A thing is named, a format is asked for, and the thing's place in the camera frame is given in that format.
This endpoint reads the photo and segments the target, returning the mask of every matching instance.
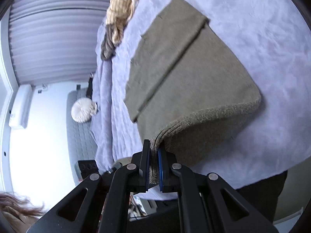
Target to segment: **pleated curtain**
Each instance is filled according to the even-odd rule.
[[[87,81],[109,0],[15,0],[9,44],[19,84]]]

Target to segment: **folded garment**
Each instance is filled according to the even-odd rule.
[[[139,42],[124,100],[141,139],[151,139],[150,183],[158,183],[162,141],[178,162],[194,166],[236,134],[260,101],[257,86],[207,17],[172,0]]]
[[[137,0],[110,0],[106,13],[106,34],[102,43],[101,58],[109,59],[123,38],[123,29],[132,18]]]

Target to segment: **headboard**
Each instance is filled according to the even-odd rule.
[[[96,142],[90,133],[91,121],[77,123],[71,117],[71,108],[77,99],[85,97],[87,89],[72,91],[67,97],[66,125],[70,167],[75,184],[79,184],[75,170],[78,160],[94,160],[97,150]]]

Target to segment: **pleated round pillow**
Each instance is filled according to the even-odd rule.
[[[97,112],[97,104],[90,98],[78,99],[71,108],[71,116],[78,123],[85,123]]]

